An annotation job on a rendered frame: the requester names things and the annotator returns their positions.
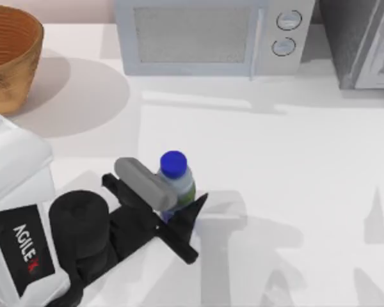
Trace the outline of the clear bottle with blue cap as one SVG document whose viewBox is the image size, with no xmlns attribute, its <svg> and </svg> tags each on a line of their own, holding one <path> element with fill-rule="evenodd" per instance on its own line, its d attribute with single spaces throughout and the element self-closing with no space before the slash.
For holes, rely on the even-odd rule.
<svg viewBox="0 0 384 307">
<path fill-rule="evenodd" d="M 188 166 L 186 156 L 177 150 L 170 150 L 161 156 L 157 175 L 177 194 L 176 206 L 161 213 L 163 221 L 168 222 L 176 211 L 187 207 L 195 201 L 195 180 Z"/>
</svg>

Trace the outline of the pale microwave oven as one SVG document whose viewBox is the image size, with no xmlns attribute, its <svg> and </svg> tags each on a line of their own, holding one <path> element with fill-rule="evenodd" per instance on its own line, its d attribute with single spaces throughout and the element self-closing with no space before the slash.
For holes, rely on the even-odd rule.
<svg viewBox="0 0 384 307">
<path fill-rule="evenodd" d="M 120 54 L 127 75 L 250 78 L 259 8 L 263 24 L 257 75 L 294 75 L 301 62 L 316 0 L 114 0 Z M 300 26 L 283 31 L 282 12 L 298 10 Z M 275 40 L 296 50 L 275 56 Z"/>
</svg>

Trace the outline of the round microwave knob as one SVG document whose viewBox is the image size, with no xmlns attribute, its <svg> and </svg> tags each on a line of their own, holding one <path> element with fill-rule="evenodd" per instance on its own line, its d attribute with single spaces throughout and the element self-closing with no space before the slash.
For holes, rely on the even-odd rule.
<svg viewBox="0 0 384 307">
<path fill-rule="evenodd" d="M 290 37 L 275 40 L 271 46 L 271 50 L 275 56 L 289 56 L 296 50 L 296 42 Z"/>
<path fill-rule="evenodd" d="M 289 10 L 278 15 L 276 25 L 283 31 L 292 31 L 300 26 L 302 19 L 298 10 Z"/>
</svg>

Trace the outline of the brown woven basket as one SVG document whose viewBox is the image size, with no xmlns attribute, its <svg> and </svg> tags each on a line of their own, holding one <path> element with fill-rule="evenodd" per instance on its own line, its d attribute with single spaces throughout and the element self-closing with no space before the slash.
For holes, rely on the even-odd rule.
<svg viewBox="0 0 384 307">
<path fill-rule="evenodd" d="M 26 102 L 42 52 L 44 26 L 32 14 L 0 5 L 0 114 Z"/>
</svg>

